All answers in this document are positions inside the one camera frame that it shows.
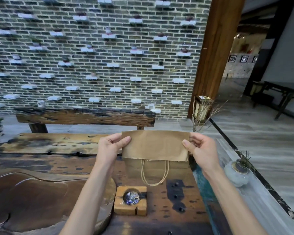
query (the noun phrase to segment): black marble strip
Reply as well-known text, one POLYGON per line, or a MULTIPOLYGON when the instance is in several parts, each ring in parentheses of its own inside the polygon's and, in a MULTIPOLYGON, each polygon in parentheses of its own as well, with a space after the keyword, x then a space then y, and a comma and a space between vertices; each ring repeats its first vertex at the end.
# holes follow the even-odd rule
MULTIPOLYGON (((227 143, 231 146, 231 148, 242 157, 242 153, 239 149, 234 145, 234 143, 228 138, 228 136, 219 128, 219 126, 210 119, 212 125, 218 130, 218 132, 222 135, 222 137, 227 141, 227 143)), ((257 171, 257 169, 253 168, 254 175, 259 179, 259 181, 265 186, 265 188, 269 191, 269 193, 274 197, 274 199, 279 203, 279 205, 284 209, 284 211, 293 219, 294 221, 294 211, 287 205, 287 203, 279 196, 279 194, 272 188, 272 186, 266 181, 266 179, 257 171)))

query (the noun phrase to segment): person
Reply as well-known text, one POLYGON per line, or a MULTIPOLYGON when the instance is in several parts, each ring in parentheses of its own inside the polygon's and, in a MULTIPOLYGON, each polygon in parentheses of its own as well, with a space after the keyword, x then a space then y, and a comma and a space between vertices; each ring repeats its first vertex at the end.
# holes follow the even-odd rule
MULTIPOLYGON (((118 151, 131 141, 129 136, 121 138, 121 133, 117 133, 99 140, 94 168, 60 235, 94 233, 105 185, 113 172, 118 151)), ((191 133, 190 140, 181 143, 193 154, 209 181, 233 235, 267 235, 220 167, 214 140, 200 133, 191 133)))

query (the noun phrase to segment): folded paper bag flap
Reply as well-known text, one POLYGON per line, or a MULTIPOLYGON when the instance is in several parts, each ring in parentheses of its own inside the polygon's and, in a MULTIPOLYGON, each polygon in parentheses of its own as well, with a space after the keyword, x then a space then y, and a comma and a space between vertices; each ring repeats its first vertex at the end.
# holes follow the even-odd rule
POLYGON ((188 161, 188 151, 182 144, 189 132, 170 130, 133 130, 122 132, 122 138, 132 140, 122 149, 122 157, 175 162, 188 161))

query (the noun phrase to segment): paper bag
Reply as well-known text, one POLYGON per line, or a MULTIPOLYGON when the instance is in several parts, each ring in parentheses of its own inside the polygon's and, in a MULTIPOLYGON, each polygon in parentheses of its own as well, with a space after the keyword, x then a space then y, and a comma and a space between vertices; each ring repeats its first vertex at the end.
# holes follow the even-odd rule
POLYGON ((182 144, 183 139, 189 140, 190 133, 162 130, 122 132, 122 138, 126 136, 132 138, 122 149, 129 178, 142 177, 142 159, 148 183, 159 182, 165 174, 168 179, 184 179, 185 170, 190 170, 188 151, 182 144))

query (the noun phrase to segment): black and white picture frame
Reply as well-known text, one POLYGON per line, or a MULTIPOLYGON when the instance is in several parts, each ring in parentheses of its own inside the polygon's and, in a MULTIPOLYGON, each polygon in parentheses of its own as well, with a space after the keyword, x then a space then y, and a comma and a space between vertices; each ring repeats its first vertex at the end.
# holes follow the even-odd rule
POLYGON ((236 55, 230 55, 230 56, 229 56, 229 60, 228 60, 228 62, 230 62, 230 63, 234 63, 235 60, 236 60, 236 55))
POLYGON ((258 56, 254 56, 253 63, 257 62, 258 56))
POLYGON ((247 60, 248 60, 248 56, 243 55, 243 56, 241 57, 241 60, 240 60, 239 62, 240 62, 240 63, 247 63, 247 60))

